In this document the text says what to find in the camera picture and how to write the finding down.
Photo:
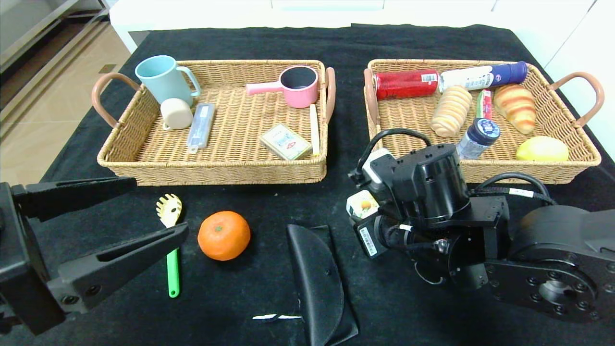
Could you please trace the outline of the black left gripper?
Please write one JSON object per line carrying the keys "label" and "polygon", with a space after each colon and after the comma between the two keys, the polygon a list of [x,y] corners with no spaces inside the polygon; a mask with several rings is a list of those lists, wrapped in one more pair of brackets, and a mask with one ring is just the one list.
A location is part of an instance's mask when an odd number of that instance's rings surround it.
{"label": "black left gripper", "polygon": [[1,184],[2,334],[22,325],[33,335],[40,335],[64,322],[64,312],[87,313],[186,241],[188,224],[179,223],[67,261],[59,266],[58,276],[49,281],[27,217],[48,221],[85,210],[136,187],[137,181],[132,177],[11,187]]}

